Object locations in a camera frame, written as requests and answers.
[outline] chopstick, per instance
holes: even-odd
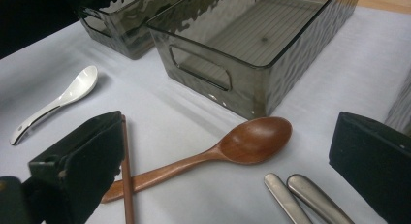
[[[126,224],[134,224],[134,208],[133,208],[133,184],[130,175],[130,160],[129,147],[127,138],[126,117],[121,116],[123,125],[123,139],[124,139],[124,160],[121,162],[121,172],[123,176],[123,191],[124,191],[124,211]]]

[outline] spoon bowl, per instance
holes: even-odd
[[[84,68],[72,81],[69,87],[57,99],[41,108],[24,120],[10,137],[10,144],[16,145],[25,132],[46,114],[69,105],[86,96],[97,84],[98,71],[95,66]]]
[[[244,122],[203,153],[134,176],[133,190],[140,192],[206,161],[223,160],[245,165],[263,162],[286,145],[292,132],[290,122],[281,117],[263,117]],[[102,203],[115,201],[123,196],[123,182],[119,180],[103,196]]]

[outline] white ceramic spoon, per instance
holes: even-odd
[[[30,126],[46,114],[55,111],[60,107],[69,105],[86,96],[96,85],[97,78],[98,71],[95,66],[88,66],[84,68],[84,70],[76,76],[63,94],[36,113],[32,114],[18,126],[18,128],[12,133],[10,144],[18,144],[18,141],[28,130],[28,128],[30,128]]]

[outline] table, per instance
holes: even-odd
[[[379,7],[391,10],[388,4]],[[276,173],[285,181],[298,173],[315,181],[356,223],[385,223],[328,164],[328,153],[339,112],[385,120],[411,68],[409,32],[411,15],[357,7],[273,112],[293,124],[286,148],[263,164],[204,164],[145,190],[134,196],[137,222],[288,223],[264,175]],[[95,90],[11,146],[8,138],[17,125],[90,64],[100,70]],[[101,113],[126,115],[133,175],[200,153],[245,121],[169,79],[155,48],[130,60],[92,41],[79,22],[3,58],[0,68],[0,175],[22,181],[30,177],[28,161]],[[98,206],[87,223],[124,223],[123,203]]]

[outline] smoky transparent organizer tray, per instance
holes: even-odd
[[[154,46],[145,23],[179,0],[67,0],[95,41],[131,58]]]
[[[181,0],[147,22],[170,78],[251,119],[281,102],[358,0]]]

